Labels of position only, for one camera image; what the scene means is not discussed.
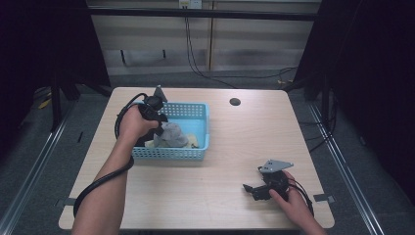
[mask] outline electrical outlet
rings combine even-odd
[[[179,0],[179,9],[190,9],[189,0]]]
[[[202,0],[190,0],[190,9],[202,9]]]

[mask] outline black horizontal bar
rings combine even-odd
[[[242,12],[221,10],[195,9],[147,9],[147,8],[41,8],[42,11],[52,13],[89,14],[95,16],[141,16],[141,17],[178,17],[178,18],[220,18],[220,19],[253,19],[314,22],[317,14],[310,13],[277,13],[277,12]]]

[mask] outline crumpled gray fabric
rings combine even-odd
[[[178,124],[172,122],[162,122],[161,127],[164,129],[164,132],[161,136],[155,134],[155,147],[158,147],[162,140],[164,140],[171,148],[181,148],[187,145],[189,140],[186,135],[183,134]]]

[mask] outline blue basket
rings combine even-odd
[[[146,148],[134,147],[132,157],[135,159],[192,160],[201,161],[208,148],[208,104],[205,103],[164,103],[159,114],[165,114],[168,122],[180,126],[184,134],[196,136],[199,148]]]

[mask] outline light wood tabletop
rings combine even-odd
[[[136,160],[129,170],[121,229],[296,229],[272,200],[255,201],[243,184],[263,185],[257,167],[267,160],[293,163],[287,169],[313,202],[315,217],[325,228],[334,225],[295,113],[284,91],[163,88],[169,102],[207,103],[209,145],[197,161]],[[88,186],[115,143],[120,109],[134,95],[155,88],[117,88],[105,109],[70,193],[76,198]],[[230,100],[238,98],[239,106]],[[71,229],[72,207],[59,225]]]

